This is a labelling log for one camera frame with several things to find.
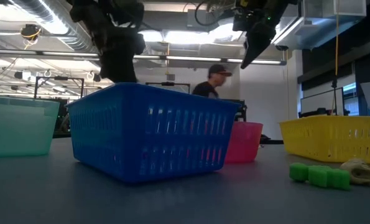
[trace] man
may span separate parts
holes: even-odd
[[[215,88],[222,86],[226,82],[226,77],[231,75],[232,73],[227,71],[223,65],[213,65],[208,70],[208,81],[198,84],[192,94],[208,98],[219,98]]]

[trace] blue plastic basket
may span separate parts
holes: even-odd
[[[74,157],[142,182],[221,169],[239,105],[120,83],[67,107]]]

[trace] black robotic arm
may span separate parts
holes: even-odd
[[[144,6],[134,0],[67,0],[73,7],[74,22],[82,21],[98,49],[101,77],[117,82],[137,82],[132,63],[143,53],[145,42],[138,34],[143,24]],[[246,68],[270,44],[289,4],[298,0],[235,0],[234,31],[245,31],[246,53],[241,68]]]

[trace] table surface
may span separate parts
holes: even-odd
[[[54,139],[48,156],[0,158],[0,223],[370,223],[370,187],[292,182],[296,161],[321,164],[266,146],[252,164],[125,185],[76,161],[71,139]]]

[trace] baseball cap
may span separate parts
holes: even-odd
[[[223,65],[215,64],[210,67],[208,70],[208,78],[210,78],[212,73],[218,73],[222,75],[226,75],[228,77],[232,76],[232,73],[227,71],[227,69]]]

